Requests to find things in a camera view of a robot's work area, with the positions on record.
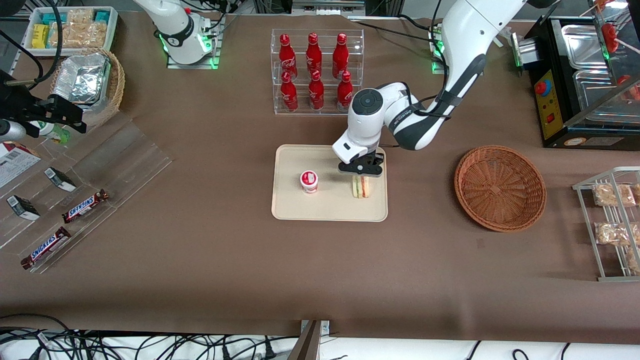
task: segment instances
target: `brown table surface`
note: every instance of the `brown table surface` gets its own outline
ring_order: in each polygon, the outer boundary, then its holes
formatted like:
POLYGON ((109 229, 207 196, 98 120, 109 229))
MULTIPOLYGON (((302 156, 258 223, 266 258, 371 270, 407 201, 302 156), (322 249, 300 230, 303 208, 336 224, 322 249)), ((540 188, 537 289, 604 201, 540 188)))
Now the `brown table surface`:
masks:
MULTIPOLYGON (((491 46, 484 76, 431 145, 387 151, 384 222, 273 218, 278 146, 331 144, 346 118, 274 115, 272 28, 361 26, 242 16, 225 32, 218 70, 167 70, 147 14, 122 14, 122 111, 174 162, 43 275, 1 255, 2 313, 46 313, 74 329, 295 334, 298 320, 323 318, 340 336, 639 341, 640 283, 595 281, 570 188, 640 165, 638 153, 544 149, 529 79, 515 74, 508 46, 491 46), (526 231, 488 231, 456 200, 458 161, 488 144, 520 151, 545 178, 547 210, 526 231)), ((418 98, 435 94, 442 76, 430 65, 423 41, 365 28, 366 86, 407 81, 418 98)), ((33 69, 22 56, 15 75, 33 69)))

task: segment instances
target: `red bottle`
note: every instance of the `red bottle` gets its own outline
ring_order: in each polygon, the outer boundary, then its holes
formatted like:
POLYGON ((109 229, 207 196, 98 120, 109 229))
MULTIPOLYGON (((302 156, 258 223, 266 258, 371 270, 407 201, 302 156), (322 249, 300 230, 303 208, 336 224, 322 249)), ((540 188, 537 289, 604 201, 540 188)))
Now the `red bottle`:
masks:
POLYGON ((291 75, 291 80, 298 77, 298 68, 296 67, 296 52, 291 47, 291 41, 287 34, 280 35, 280 64, 282 71, 291 75))
POLYGON ((307 47, 307 69, 309 74, 313 74, 318 70, 322 74, 322 51, 318 46, 318 35, 316 33, 309 34, 309 46, 307 47))
POLYGON ((324 84, 322 84, 320 80, 320 72, 318 70, 311 73, 309 106, 311 106, 313 110, 320 110, 324 106, 324 84))
POLYGON ((338 84, 338 110, 349 111, 351 98, 353 97, 353 85, 351 84, 351 73, 349 70, 342 72, 342 81, 338 84))
POLYGON ((338 34, 338 44, 333 50, 333 77, 340 79, 342 72, 347 69, 349 63, 349 49, 347 49, 347 35, 343 33, 338 34))
POLYGON ((287 107, 288 112, 298 109, 298 94, 296 93, 296 85, 291 82, 291 75, 288 72, 282 73, 282 85, 280 85, 282 100, 287 107))

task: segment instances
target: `beige tray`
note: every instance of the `beige tray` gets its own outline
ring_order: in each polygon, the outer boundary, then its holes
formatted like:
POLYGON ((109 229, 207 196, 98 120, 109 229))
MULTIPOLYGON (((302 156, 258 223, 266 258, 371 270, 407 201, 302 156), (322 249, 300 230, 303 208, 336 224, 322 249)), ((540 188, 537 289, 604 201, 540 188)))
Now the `beige tray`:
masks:
POLYGON ((336 157, 328 145, 282 145, 276 151, 271 213, 280 220, 381 222, 387 218, 387 166, 382 176, 369 181, 371 196, 356 199, 351 175, 338 172, 336 157), (300 174, 318 174, 318 191, 302 191, 300 174))

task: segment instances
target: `brown woven basket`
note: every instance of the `brown woven basket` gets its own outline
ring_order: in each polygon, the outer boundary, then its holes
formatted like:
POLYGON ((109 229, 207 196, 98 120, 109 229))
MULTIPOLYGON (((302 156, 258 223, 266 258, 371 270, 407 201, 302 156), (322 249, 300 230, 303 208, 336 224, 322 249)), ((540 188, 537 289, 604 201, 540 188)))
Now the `brown woven basket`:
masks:
POLYGON ((538 169, 517 151, 488 145, 469 151, 454 179, 456 196, 471 218, 501 232, 535 224, 547 203, 538 169))
MULTIPOLYGON (((106 51, 100 47, 92 47, 89 49, 84 49, 80 53, 80 55, 90 55, 93 53, 100 53, 104 56, 107 56, 111 60, 111 72, 109 73, 109 87, 107 88, 106 97, 108 99, 108 103, 104 109, 100 112, 96 111, 85 111, 82 117, 82 120, 88 126, 99 126, 102 125, 105 121, 109 120, 113 115, 116 115, 118 109, 120 107, 120 102, 122 101, 122 96, 124 94, 124 69, 122 65, 118 61, 116 56, 106 51)), ((53 88, 56 85, 56 80, 58 80, 58 75, 60 74, 60 65, 56 69, 56 72, 53 74, 53 82, 51 83, 51 92, 53 93, 53 88)))

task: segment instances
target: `small bottle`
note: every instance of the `small bottle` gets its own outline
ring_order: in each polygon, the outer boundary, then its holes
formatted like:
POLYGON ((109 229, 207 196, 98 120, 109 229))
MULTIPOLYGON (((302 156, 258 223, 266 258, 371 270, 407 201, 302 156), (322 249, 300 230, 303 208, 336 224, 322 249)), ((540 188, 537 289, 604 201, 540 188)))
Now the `small bottle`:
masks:
POLYGON ((324 84, 320 80, 320 72, 318 70, 311 73, 311 82, 309 83, 309 106, 313 110, 320 110, 324 106, 324 84))
POLYGON ((296 67, 296 52, 291 47, 291 41, 287 34, 280 35, 280 65, 282 71, 291 75, 291 80, 298 77, 298 68, 296 67))
POLYGON ((351 84, 351 73, 349 70, 345 70, 342 73, 342 81, 338 84, 338 110, 343 113, 349 111, 352 97, 353 85, 351 84))
POLYGON ((307 46, 307 69, 309 74, 313 74, 318 70, 322 75, 322 51, 318 46, 318 35, 316 33, 309 34, 309 46, 307 46))
POLYGON ((349 63, 349 49, 347 49, 347 35, 344 33, 338 34, 338 44, 333 50, 333 77, 340 79, 342 72, 347 69, 349 63))
POLYGON ((296 93, 296 85, 291 82, 291 75, 288 72, 282 73, 280 92, 287 111, 290 113, 296 111, 298 109, 298 94, 296 93))
POLYGON ((39 128, 40 136, 50 139, 54 143, 67 143, 71 137, 69 130, 63 129, 57 124, 44 121, 31 121, 30 123, 39 128))

